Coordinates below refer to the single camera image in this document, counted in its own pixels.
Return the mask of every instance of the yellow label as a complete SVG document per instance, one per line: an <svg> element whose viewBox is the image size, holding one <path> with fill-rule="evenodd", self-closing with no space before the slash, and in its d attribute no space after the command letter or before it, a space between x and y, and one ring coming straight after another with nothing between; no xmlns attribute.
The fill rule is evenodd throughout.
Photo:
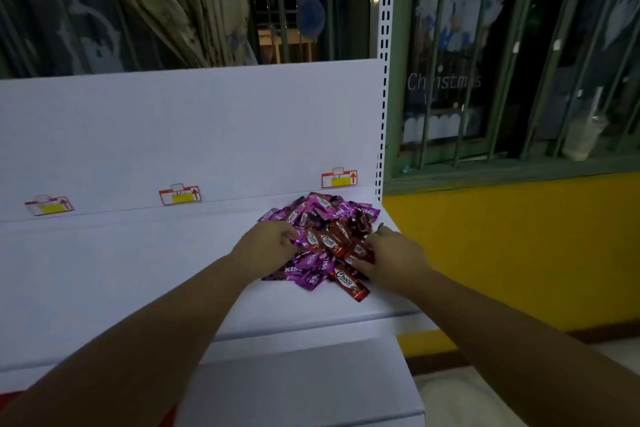
<svg viewBox="0 0 640 427"><path fill-rule="evenodd" d="M193 201L193 194L191 194L190 192L185 192L183 194L172 194L171 200L173 204L189 203L190 201Z"/></svg>
<svg viewBox="0 0 640 427"><path fill-rule="evenodd" d="M51 214L51 213L62 213L67 211L67 209L62 204L38 204L38 208L40 208L40 212L42 214Z"/></svg>
<svg viewBox="0 0 640 427"><path fill-rule="evenodd" d="M351 184L350 177L335 177L331 180L331 186L348 186Z"/></svg>

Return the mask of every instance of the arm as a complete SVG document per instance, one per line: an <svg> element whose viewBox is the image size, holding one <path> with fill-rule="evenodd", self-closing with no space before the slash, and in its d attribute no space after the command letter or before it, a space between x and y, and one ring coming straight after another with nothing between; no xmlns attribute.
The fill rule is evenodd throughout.
<svg viewBox="0 0 640 427"><path fill-rule="evenodd" d="M369 242L376 264L355 267L419 306L528 425L640 425L640 376L432 270L400 233L381 227Z"/></svg>
<svg viewBox="0 0 640 427"><path fill-rule="evenodd" d="M260 223L233 251L60 363L0 414L2 427L157 427L228 310L253 280L293 257L283 221Z"/></svg>

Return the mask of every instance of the forearm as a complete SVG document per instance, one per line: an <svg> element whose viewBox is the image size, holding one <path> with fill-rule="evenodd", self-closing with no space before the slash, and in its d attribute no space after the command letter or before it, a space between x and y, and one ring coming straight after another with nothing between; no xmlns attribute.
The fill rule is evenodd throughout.
<svg viewBox="0 0 640 427"><path fill-rule="evenodd" d="M214 262L86 344L7 408L0 424L157 427L246 285L236 265Z"/></svg>
<svg viewBox="0 0 640 427"><path fill-rule="evenodd" d="M640 425L640 377L568 335L435 271L411 298L531 427Z"/></svg>

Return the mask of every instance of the yellow wall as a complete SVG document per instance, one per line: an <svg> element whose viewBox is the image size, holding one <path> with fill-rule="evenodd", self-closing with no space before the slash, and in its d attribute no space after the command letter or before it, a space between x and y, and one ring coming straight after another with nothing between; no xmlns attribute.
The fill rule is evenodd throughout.
<svg viewBox="0 0 640 427"><path fill-rule="evenodd" d="M447 276L563 330L640 318L640 173L385 197ZM454 349L439 331L405 356Z"/></svg>

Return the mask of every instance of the candy wrapper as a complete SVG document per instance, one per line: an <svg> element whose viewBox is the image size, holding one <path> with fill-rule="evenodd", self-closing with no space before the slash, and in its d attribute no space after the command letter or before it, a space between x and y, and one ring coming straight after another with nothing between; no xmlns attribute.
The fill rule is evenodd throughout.
<svg viewBox="0 0 640 427"><path fill-rule="evenodd" d="M364 243L380 210L371 204L345 201L340 196L311 192L282 209L272 208L258 221L287 221L300 234L294 240L302 252L263 280L289 280L313 291L330 278L356 301L369 295L361 280L367 277L352 267L357 260L374 262Z"/></svg>

